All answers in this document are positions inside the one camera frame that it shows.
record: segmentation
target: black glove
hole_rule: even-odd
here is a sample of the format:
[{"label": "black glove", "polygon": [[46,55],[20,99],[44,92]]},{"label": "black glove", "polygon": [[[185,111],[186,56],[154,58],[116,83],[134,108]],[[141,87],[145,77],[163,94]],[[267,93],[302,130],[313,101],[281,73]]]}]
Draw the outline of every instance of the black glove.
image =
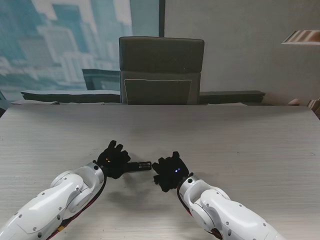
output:
[{"label": "black glove", "polygon": [[172,157],[161,157],[158,161],[159,163],[152,164],[152,168],[158,174],[153,178],[155,184],[159,184],[165,193],[170,189],[176,189],[178,183],[189,175],[189,170],[177,151],[173,152]]},{"label": "black glove", "polygon": [[97,164],[103,166],[104,174],[107,177],[118,179],[126,171],[126,163],[130,161],[130,156],[127,151],[121,151],[124,147],[121,144],[118,144],[115,140],[112,140],[109,143],[109,146],[104,150],[98,157]]}]

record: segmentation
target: robotic hand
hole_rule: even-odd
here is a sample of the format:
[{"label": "robotic hand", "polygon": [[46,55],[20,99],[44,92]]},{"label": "robotic hand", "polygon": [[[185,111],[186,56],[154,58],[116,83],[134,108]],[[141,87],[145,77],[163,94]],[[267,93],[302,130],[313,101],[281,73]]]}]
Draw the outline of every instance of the robotic hand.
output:
[{"label": "robotic hand", "polygon": [[0,229],[0,240],[48,240],[86,210],[102,193],[107,177],[151,169],[151,162],[129,162],[123,146],[111,141],[97,161],[57,176],[50,188],[16,212]]},{"label": "robotic hand", "polygon": [[177,151],[172,157],[160,158],[152,168],[164,192],[177,189],[177,196],[208,233],[220,240],[285,240],[262,217],[241,203],[230,200],[220,188],[211,186],[196,177],[180,159]]}]

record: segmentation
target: skyscraper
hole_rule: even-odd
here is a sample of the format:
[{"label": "skyscraper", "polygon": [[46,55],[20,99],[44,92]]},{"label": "skyscraper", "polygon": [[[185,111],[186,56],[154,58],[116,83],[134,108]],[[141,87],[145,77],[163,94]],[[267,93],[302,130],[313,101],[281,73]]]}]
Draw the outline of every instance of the skyscraper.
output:
[{"label": "skyscraper", "polygon": [[109,43],[118,43],[124,35],[122,23],[117,20],[113,0],[91,0],[93,17],[101,45],[101,57],[109,56]]},{"label": "skyscraper", "polygon": [[54,61],[42,36],[24,37],[19,40],[28,63],[33,67],[50,67]]},{"label": "skyscraper", "polygon": [[8,6],[9,14],[15,19],[24,37],[38,35],[37,26],[42,21],[31,0],[3,0],[1,5],[3,4]]},{"label": "skyscraper", "polygon": [[82,18],[77,5],[53,4],[53,9],[57,17],[55,24],[69,28],[75,38],[76,44],[81,52],[88,52],[88,47],[81,28]]},{"label": "skyscraper", "polygon": [[69,83],[85,84],[82,69],[94,69],[95,59],[89,53],[65,52],[61,57],[65,80]]},{"label": "skyscraper", "polygon": [[7,1],[0,4],[0,35],[0,56],[10,61],[25,58],[18,43],[18,38],[23,37],[24,33]]},{"label": "skyscraper", "polygon": [[44,37],[54,62],[59,63],[64,52],[77,52],[77,43],[68,28],[61,26],[38,26],[39,33]]},{"label": "skyscraper", "polygon": [[98,36],[93,33],[89,23],[81,23],[81,29],[84,35],[86,45],[88,47],[88,52],[94,56],[98,56]]}]

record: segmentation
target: table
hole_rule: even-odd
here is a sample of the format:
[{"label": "table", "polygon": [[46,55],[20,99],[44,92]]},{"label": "table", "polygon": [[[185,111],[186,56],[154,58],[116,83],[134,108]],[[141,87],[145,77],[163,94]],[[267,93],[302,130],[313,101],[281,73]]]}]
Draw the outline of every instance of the table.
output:
[{"label": "table", "polygon": [[[179,151],[189,169],[287,239],[320,235],[320,122],[306,107],[19,105],[0,118],[0,224],[117,140],[133,161]],[[55,240],[212,240],[153,171],[108,179]]]}]

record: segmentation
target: desk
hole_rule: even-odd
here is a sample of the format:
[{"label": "desk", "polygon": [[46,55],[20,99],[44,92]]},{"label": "desk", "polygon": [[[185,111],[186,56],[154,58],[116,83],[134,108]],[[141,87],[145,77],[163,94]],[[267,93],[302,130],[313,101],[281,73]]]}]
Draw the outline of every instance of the desk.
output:
[{"label": "desk", "polygon": [[[320,122],[306,107],[21,105],[0,118],[0,224],[107,147],[133,161],[179,151],[189,169],[288,240],[320,236]],[[212,240],[153,171],[108,179],[55,240]]]}]

